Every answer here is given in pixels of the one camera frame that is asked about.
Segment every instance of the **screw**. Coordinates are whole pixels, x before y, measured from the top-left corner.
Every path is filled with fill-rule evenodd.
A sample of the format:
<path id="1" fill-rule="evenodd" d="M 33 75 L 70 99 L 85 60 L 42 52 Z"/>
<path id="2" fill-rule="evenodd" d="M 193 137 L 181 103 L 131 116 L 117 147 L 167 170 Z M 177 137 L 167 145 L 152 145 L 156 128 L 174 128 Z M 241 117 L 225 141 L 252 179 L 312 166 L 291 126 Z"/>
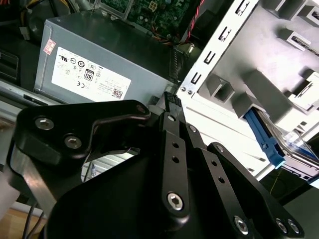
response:
<path id="1" fill-rule="evenodd" d="M 279 226 L 279 228 L 280 228 L 284 233 L 287 233 L 287 232 L 288 232 L 288 231 L 287 231 L 287 228 L 285 227 L 285 225 L 284 225 L 279 219 L 276 220 L 276 223 L 277 223 L 277 225 Z"/>
<path id="2" fill-rule="evenodd" d="M 175 121 L 175 118 L 173 116 L 167 116 L 167 118 L 171 121 Z"/>
<path id="3" fill-rule="evenodd" d="M 193 131 L 194 133 L 197 132 L 197 129 L 196 129 L 194 126 L 190 125 L 189 128 L 190 128 L 190 130 Z"/>
<path id="4" fill-rule="evenodd" d="M 167 196 L 168 203 L 172 206 L 172 208 L 176 211 L 180 211 L 183 207 L 183 201 L 179 195 L 176 193 L 170 193 Z"/>
<path id="5" fill-rule="evenodd" d="M 248 234 L 248 227 L 247 227 L 246 223 L 244 222 L 244 220 L 242 220 L 239 216 L 235 216 L 234 222 L 235 222 L 236 227 L 238 228 L 238 230 L 242 234 L 244 234 L 244 235 Z"/>
<path id="6" fill-rule="evenodd" d="M 298 227 L 293 223 L 293 221 L 288 220 L 288 223 L 289 223 L 290 227 L 294 230 L 294 232 L 299 234 L 300 231 L 299 231 Z"/>
<path id="7" fill-rule="evenodd" d="M 216 147 L 219 149 L 219 151 L 224 152 L 224 148 L 220 145 L 216 145 Z"/>
<path id="8" fill-rule="evenodd" d="M 53 121 L 47 118 L 37 118 L 35 120 L 35 125 L 42 130 L 50 130 L 54 127 Z"/>
<path id="9" fill-rule="evenodd" d="M 141 105 L 137 105 L 136 108 L 138 109 L 139 112 L 142 112 L 142 113 L 146 112 L 146 110 Z"/>
<path id="10" fill-rule="evenodd" d="M 82 146 L 82 142 L 78 137 L 68 136 L 65 138 L 64 143 L 67 147 L 77 149 Z"/>

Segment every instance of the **red sticker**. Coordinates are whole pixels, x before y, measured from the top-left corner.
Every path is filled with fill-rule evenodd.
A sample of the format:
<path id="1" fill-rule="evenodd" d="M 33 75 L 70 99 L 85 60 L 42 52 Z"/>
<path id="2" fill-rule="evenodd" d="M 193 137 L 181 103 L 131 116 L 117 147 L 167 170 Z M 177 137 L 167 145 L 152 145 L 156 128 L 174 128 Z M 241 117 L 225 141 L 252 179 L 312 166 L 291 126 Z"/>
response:
<path id="1" fill-rule="evenodd" d="M 49 39 L 48 42 L 46 43 L 46 45 L 45 45 L 43 51 L 44 51 L 46 54 L 50 55 L 51 52 L 53 51 L 54 47 L 55 47 L 55 44 L 56 44 L 56 43 L 55 43 L 54 41 L 52 41 L 51 39 Z"/>

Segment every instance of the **blue plastic tab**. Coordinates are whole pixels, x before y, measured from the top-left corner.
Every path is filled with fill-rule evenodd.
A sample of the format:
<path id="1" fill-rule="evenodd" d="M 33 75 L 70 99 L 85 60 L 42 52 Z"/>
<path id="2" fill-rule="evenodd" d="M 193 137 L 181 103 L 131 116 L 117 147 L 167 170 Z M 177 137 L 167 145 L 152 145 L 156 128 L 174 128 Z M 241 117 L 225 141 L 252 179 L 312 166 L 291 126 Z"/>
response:
<path id="1" fill-rule="evenodd" d="M 247 120 L 250 128 L 253 130 L 254 135 L 259 143 L 262 151 L 268 157 L 268 160 L 275 166 L 276 169 L 280 168 L 284 163 L 285 159 L 278 153 L 275 145 L 277 144 L 274 137 L 269 137 L 265 132 L 263 122 L 260 122 L 256 117 L 256 111 L 249 110 L 244 119 Z"/>

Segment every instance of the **power supply unit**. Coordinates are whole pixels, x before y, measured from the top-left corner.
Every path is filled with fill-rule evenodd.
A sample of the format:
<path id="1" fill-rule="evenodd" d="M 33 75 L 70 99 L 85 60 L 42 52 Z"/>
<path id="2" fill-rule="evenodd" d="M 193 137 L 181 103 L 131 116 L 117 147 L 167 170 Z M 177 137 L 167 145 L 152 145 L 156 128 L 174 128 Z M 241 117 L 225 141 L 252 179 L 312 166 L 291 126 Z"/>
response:
<path id="1" fill-rule="evenodd" d="M 138 100 L 176 87 L 174 48 L 99 11 L 45 23 L 35 90 L 62 103 Z"/>

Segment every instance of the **red wire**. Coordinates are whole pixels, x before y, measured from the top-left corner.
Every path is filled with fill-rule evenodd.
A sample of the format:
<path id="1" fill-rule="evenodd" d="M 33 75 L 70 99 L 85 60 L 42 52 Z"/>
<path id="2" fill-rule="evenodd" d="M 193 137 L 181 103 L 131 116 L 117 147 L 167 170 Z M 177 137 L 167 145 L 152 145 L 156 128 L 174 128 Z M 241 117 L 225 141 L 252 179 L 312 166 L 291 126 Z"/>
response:
<path id="1" fill-rule="evenodd" d="M 191 20 L 191 24 L 190 24 L 190 27 L 189 27 L 189 30 L 188 30 L 188 36 L 187 36 L 186 41 L 188 41 L 188 40 L 190 39 L 190 34 L 191 34 L 191 31 L 193 31 L 193 29 L 194 29 L 194 27 L 195 27 L 195 20 L 196 20 L 197 17 L 198 17 L 199 9 L 200 9 L 200 7 L 203 5 L 204 2 L 205 2 L 205 0 L 200 0 L 200 4 L 197 6 L 196 14 L 195 14 L 195 16 L 192 18 L 192 20 Z"/>

